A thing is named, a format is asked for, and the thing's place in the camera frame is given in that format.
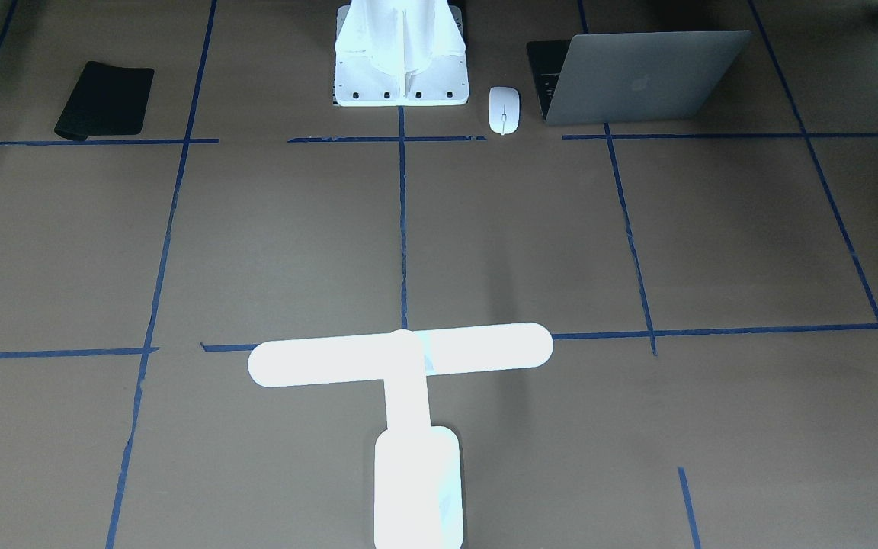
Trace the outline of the white computer mouse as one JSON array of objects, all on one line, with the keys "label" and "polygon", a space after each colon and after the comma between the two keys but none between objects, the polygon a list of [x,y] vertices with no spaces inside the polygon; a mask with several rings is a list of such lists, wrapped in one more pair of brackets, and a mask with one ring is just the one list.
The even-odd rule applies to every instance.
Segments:
[{"label": "white computer mouse", "polygon": [[519,128],[521,97],[512,87],[495,86],[489,91],[489,125],[492,132],[505,136]]}]

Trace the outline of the silver laptop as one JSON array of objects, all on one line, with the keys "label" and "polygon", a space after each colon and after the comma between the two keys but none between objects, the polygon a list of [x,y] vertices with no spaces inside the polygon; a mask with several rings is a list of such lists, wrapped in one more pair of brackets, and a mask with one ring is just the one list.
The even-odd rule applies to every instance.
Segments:
[{"label": "silver laptop", "polygon": [[526,45],[550,126],[694,116],[752,38],[749,30],[576,34]]}]

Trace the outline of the black mouse pad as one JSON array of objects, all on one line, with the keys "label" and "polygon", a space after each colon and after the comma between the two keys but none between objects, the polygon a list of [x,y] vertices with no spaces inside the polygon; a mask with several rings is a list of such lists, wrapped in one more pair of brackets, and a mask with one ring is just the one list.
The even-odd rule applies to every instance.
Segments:
[{"label": "black mouse pad", "polygon": [[154,76],[151,67],[119,67],[89,60],[53,132],[67,140],[139,135]]}]

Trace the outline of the white desk lamp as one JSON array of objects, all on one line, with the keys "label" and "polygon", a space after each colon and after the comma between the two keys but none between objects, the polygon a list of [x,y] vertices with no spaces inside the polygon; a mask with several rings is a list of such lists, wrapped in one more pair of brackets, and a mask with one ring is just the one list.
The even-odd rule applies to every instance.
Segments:
[{"label": "white desk lamp", "polygon": [[539,323],[468,326],[259,344],[248,375],[264,388],[380,380],[386,430],[375,442],[373,544],[460,548],[466,538],[460,440],[432,423],[429,376],[537,368],[553,337]]}]

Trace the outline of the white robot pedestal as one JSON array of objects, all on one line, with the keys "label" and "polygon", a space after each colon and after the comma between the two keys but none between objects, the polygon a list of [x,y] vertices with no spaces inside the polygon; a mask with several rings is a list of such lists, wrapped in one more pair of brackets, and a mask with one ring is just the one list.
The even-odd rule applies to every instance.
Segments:
[{"label": "white robot pedestal", "polygon": [[332,98],[346,108],[468,102],[463,7],[352,1],[337,10]]}]

